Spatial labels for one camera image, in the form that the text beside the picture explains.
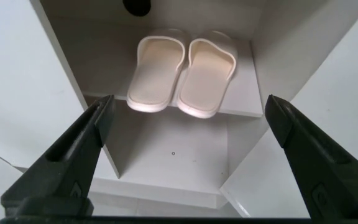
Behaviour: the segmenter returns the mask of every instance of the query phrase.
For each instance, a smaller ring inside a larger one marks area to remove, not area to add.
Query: white slipper
[[[168,106],[186,56],[188,36],[176,29],[155,30],[137,46],[137,68],[127,104],[143,112]]]
[[[180,86],[177,105],[197,118],[218,112],[236,69],[237,49],[226,34],[209,31],[190,43],[189,69]]]

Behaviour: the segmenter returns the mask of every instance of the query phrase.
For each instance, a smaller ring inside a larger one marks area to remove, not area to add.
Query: white cabinet
[[[0,156],[29,167],[82,113],[85,100],[114,94],[117,115],[92,190],[209,208],[227,197],[238,211],[248,210],[246,197],[228,188],[222,194],[221,187],[257,192],[236,177],[253,175],[242,170],[244,158],[268,129],[268,95],[291,100],[301,90],[358,19],[358,1],[151,4],[136,17],[122,1],[0,3]],[[154,114],[127,107],[137,43],[157,27],[193,37],[216,29],[235,38],[239,65],[213,118],[182,113],[175,100]]]

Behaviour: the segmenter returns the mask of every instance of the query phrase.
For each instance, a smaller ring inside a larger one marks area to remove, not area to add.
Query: white shelf
[[[127,99],[136,67],[136,49],[149,29],[115,26],[74,19],[52,20],[74,76],[84,95],[115,95]],[[248,41],[237,41],[237,71],[227,88],[220,113],[261,117],[263,115],[254,61]],[[178,84],[183,81],[184,69]],[[176,95],[170,106],[176,106]]]
[[[106,143],[120,181],[220,195],[227,180],[227,124],[174,108],[141,113],[117,101]]]

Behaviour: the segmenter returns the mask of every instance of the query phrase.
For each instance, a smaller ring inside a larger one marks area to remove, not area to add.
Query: screw hole
[[[150,0],[122,0],[125,8],[134,16],[146,16],[152,7]]]

